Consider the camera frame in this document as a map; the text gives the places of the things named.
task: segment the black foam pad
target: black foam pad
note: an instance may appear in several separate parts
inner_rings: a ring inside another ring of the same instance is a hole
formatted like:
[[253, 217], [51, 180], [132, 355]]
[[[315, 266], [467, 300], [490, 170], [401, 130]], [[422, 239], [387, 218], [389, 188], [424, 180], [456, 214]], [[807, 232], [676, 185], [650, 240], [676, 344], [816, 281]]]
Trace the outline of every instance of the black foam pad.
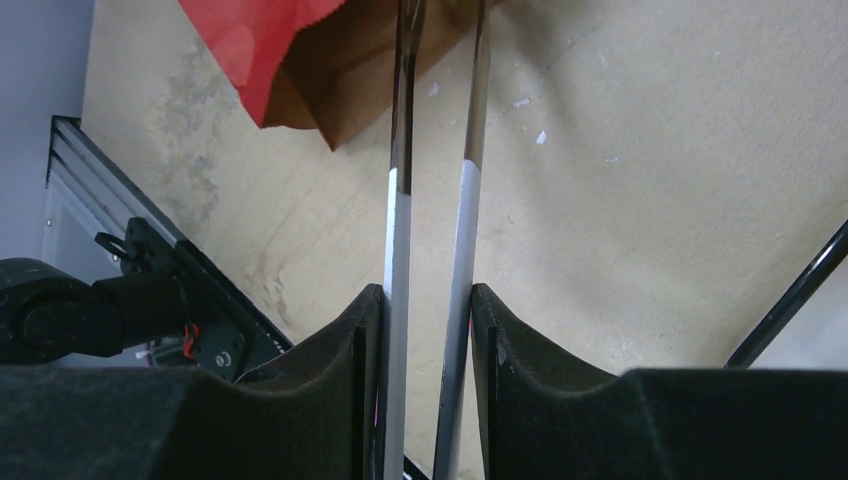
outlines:
[[471, 298], [486, 477], [848, 478], [848, 375], [634, 370], [616, 378]]
[[9, 479], [366, 478], [382, 290], [233, 385], [197, 368], [0, 370]]

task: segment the metal frame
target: metal frame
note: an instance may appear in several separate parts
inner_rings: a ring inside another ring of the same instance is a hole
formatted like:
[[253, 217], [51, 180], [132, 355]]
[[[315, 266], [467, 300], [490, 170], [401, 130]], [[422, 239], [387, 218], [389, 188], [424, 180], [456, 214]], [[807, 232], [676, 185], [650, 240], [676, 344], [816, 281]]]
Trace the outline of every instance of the metal frame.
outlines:
[[[65, 215], [70, 214], [73, 220], [91, 237], [98, 232], [106, 231], [111, 234], [120, 233], [114, 226], [107, 226], [101, 218], [98, 218], [88, 205], [86, 205], [68, 185], [70, 183], [77, 187], [79, 184], [76, 179], [71, 176], [68, 171], [61, 165], [58, 165], [56, 174], [50, 179], [50, 185], [47, 188], [46, 203], [45, 203], [45, 222], [44, 234], [41, 242], [41, 260], [49, 265], [58, 265], [59, 251], [59, 229], [63, 222], [66, 221]], [[103, 251], [103, 255], [107, 260], [115, 263], [115, 274], [120, 275], [120, 265], [117, 259], [113, 258], [108, 252]]]
[[130, 218], [141, 217], [173, 246], [186, 236], [91, 141], [79, 120], [54, 116], [46, 184], [56, 177], [108, 233], [123, 237]]
[[413, 94], [426, 7], [398, 0], [375, 461], [376, 477], [387, 480], [401, 478], [405, 462]]
[[433, 479], [456, 478], [459, 461], [465, 364], [471, 320], [471, 286], [477, 246], [477, 217], [483, 174], [483, 145], [486, 136], [486, 103], [491, 62], [489, 0], [477, 2], [477, 33], [471, 76], [471, 99], [465, 132], [465, 155], [459, 187], [453, 271], [451, 273], [448, 324], [445, 337], [442, 388], [436, 428]]
[[842, 224], [786, 293], [742, 341], [727, 360], [725, 367], [750, 367], [836, 267], [845, 260], [846, 255], [848, 255], [848, 221]]

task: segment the black bracket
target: black bracket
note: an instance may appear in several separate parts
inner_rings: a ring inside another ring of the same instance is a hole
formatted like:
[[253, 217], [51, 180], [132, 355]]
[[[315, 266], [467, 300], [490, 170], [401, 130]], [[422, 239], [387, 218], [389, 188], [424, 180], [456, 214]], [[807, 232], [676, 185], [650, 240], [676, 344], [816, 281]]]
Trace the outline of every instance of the black bracket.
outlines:
[[172, 247], [143, 218], [127, 222], [126, 238], [98, 234], [97, 243], [121, 259], [124, 275], [164, 272], [177, 279], [185, 305], [185, 353], [228, 381], [263, 365], [292, 343], [197, 247]]

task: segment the red wire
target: red wire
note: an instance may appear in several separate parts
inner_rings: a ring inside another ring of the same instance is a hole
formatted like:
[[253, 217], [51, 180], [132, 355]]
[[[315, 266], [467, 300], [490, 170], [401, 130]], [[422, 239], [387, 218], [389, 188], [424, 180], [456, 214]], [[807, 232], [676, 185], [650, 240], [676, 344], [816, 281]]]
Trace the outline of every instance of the red wire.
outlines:
[[[189, 325], [191, 325], [191, 332], [189, 332], [188, 329]], [[194, 349], [195, 340], [197, 340], [197, 337], [200, 336], [200, 327], [191, 323], [184, 325], [183, 331], [185, 332], [185, 338], [183, 339], [183, 355], [186, 358], [194, 360], [194, 354], [191, 353], [191, 351]]]

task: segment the metal rod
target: metal rod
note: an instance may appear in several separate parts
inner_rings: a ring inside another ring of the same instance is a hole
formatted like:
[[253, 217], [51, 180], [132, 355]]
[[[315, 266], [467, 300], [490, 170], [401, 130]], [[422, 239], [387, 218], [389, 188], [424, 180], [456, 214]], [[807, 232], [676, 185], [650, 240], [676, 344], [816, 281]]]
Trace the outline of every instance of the metal rod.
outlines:
[[376, 478], [403, 478], [412, 215], [412, 119], [415, 60], [426, 0], [399, 0], [395, 45], [392, 145], [386, 215]]
[[483, 143], [486, 134], [486, 99], [489, 87], [489, 4], [478, 1], [477, 39], [471, 78], [471, 100], [465, 138], [465, 158], [459, 187], [451, 295], [448, 306], [447, 338], [442, 368], [442, 391], [436, 430], [433, 480], [456, 478], [459, 437], [462, 427], [462, 397], [468, 353], [471, 314], [471, 285], [477, 244], [477, 217], [480, 210], [480, 178], [483, 169]]
[[725, 368], [748, 368], [848, 256], [848, 221], [801, 272], [765, 318], [733, 352]]

